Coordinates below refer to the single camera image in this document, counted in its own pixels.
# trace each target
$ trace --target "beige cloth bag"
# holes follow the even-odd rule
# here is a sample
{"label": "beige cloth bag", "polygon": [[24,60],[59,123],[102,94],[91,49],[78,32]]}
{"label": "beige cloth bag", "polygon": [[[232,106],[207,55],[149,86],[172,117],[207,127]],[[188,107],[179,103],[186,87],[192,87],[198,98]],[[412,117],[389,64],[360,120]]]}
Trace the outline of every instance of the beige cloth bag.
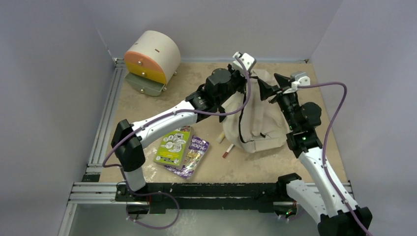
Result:
{"label": "beige cloth bag", "polygon": [[[278,85],[266,70],[253,69],[251,77],[258,77],[269,85]],[[243,104],[245,97],[245,94],[237,92],[222,107],[226,112],[232,112]],[[250,153],[283,146],[286,134],[290,132],[279,105],[270,104],[268,100],[261,101],[258,80],[254,78],[251,78],[251,94],[245,108],[227,116],[222,124],[225,137]]]}

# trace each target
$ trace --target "white wall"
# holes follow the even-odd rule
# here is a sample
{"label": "white wall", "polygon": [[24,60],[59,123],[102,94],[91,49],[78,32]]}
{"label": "white wall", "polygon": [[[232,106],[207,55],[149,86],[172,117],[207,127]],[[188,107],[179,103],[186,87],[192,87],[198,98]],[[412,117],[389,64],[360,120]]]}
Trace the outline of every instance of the white wall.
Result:
{"label": "white wall", "polygon": [[80,0],[0,2],[0,235],[58,234],[111,71]]}
{"label": "white wall", "polygon": [[[348,86],[334,124],[355,197],[376,236],[416,235],[417,1],[344,0],[312,63]],[[322,89],[329,114],[341,88]]]}
{"label": "white wall", "polygon": [[84,0],[112,56],[146,30],[170,36],[183,60],[307,59],[342,0]]}

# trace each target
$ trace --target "book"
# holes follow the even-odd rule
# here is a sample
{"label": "book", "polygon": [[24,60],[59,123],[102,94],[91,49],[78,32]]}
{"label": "book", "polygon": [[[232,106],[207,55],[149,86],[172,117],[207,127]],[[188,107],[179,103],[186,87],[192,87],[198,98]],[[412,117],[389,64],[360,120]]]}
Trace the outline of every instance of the book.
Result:
{"label": "book", "polygon": [[153,161],[156,164],[181,168],[192,138],[192,127],[184,126],[166,134]]}
{"label": "book", "polygon": [[182,168],[175,168],[172,166],[165,166],[165,168],[181,178],[190,179],[206,153],[209,144],[209,142],[193,136]]}

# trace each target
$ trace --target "cylindrical container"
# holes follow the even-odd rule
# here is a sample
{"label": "cylindrical container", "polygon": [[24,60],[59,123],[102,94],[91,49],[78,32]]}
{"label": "cylindrical container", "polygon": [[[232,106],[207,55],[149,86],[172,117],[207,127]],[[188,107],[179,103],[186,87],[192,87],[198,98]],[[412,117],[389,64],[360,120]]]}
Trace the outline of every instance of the cylindrical container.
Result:
{"label": "cylindrical container", "polygon": [[181,62],[175,42],[163,33],[148,30],[124,54],[129,72],[166,85]]}

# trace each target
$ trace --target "floor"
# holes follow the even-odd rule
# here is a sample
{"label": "floor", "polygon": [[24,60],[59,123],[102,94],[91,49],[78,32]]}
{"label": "floor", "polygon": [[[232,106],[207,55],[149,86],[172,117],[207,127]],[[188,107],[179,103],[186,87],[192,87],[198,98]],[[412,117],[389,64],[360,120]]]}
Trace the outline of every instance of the floor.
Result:
{"label": "floor", "polygon": [[[120,120],[127,119],[129,122],[144,120],[175,106],[187,95],[194,92],[198,85],[203,84],[214,69],[226,66],[227,63],[182,63],[177,70],[177,76],[174,76],[168,83],[167,91],[158,97],[141,94],[124,82],[110,137],[113,136],[116,124]],[[255,68],[285,76],[297,71],[305,71],[310,76],[311,83],[317,83],[311,64],[258,63]],[[322,108],[322,125],[317,127],[316,131],[319,138],[323,140],[329,118],[320,89],[302,89],[298,92],[298,98],[300,103],[311,101]],[[143,170],[147,182],[276,182],[279,176],[293,172],[299,174],[305,182],[313,182],[307,170],[286,145],[253,154],[236,147],[224,159],[222,154],[229,147],[230,142],[226,139],[220,144],[215,141],[222,131],[222,125],[218,118],[210,117],[193,127],[196,136],[210,143],[210,147],[193,177],[190,180],[183,180],[152,161],[160,143],[160,140],[157,140],[145,149],[147,160],[143,165]],[[332,132],[329,136],[327,157],[341,182],[347,182]],[[113,155],[108,163],[118,163],[118,160]],[[118,168],[106,168],[100,177],[101,182],[119,182],[121,180],[122,176]]]}

